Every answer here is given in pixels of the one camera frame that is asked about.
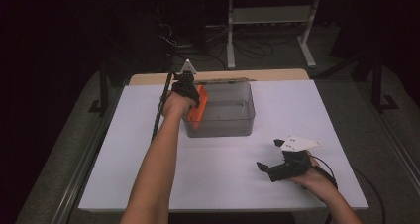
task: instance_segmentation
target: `gray floor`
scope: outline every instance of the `gray floor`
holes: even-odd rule
[[[296,31],[299,29],[284,29],[281,33],[268,35],[273,38],[269,41],[270,46],[266,44],[265,34],[261,31],[253,35],[244,30],[236,35],[237,70],[298,67],[315,75],[341,61],[328,56],[339,31],[337,27],[313,29],[308,45],[318,64],[316,69],[306,67],[297,42],[290,40]],[[223,63],[226,63],[224,44],[218,44],[208,52],[218,59],[198,55],[196,51],[187,55],[185,52],[188,50],[178,52],[191,58],[198,71],[222,70]],[[174,56],[173,61],[181,64],[178,56]],[[358,214],[365,223],[381,223],[383,211],[370,185],[372,183],[383,200],[387,223],[416,223],[420,220],[419,190],[413,184],[406,165],[413,163],[420,167],[420,151],[416,142],[420,136],[419,108],[407,96],[398,78],[386,69],[383,93],[391,95],[399,109],[377,113],[369,102],[369,79],[359,83],[351,81],[352,70],[353,66],[349,66],[327,79],[316,80],[316,84],[351,165],[367,177],[366,180],[357,173],[370,206],[370,209],[360,210]],[[68,184],[91,141],[92,133],[103,119],[88,112],[91,103],[99,98],[98,88],[96,74],[80,94],[17,223],[52,222],[62,197],[69,191]],[[409,154],[411,161],[401,158],[407,158],[405,153]],[[73,197],[76,203],[68,223],[118,223],[121,216],[118,213],[92,214],[78,210],[77,200],[81,193]],[[298,224],[324,223],[327,213],[311,211],[293,215]]]

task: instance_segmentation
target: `clear plastic container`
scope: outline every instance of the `clear plastic container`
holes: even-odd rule
[[[206,84],[208,101],[201,121],[183,118],[188,137],[239,137],[253,131],[254,109],[248,82]]]

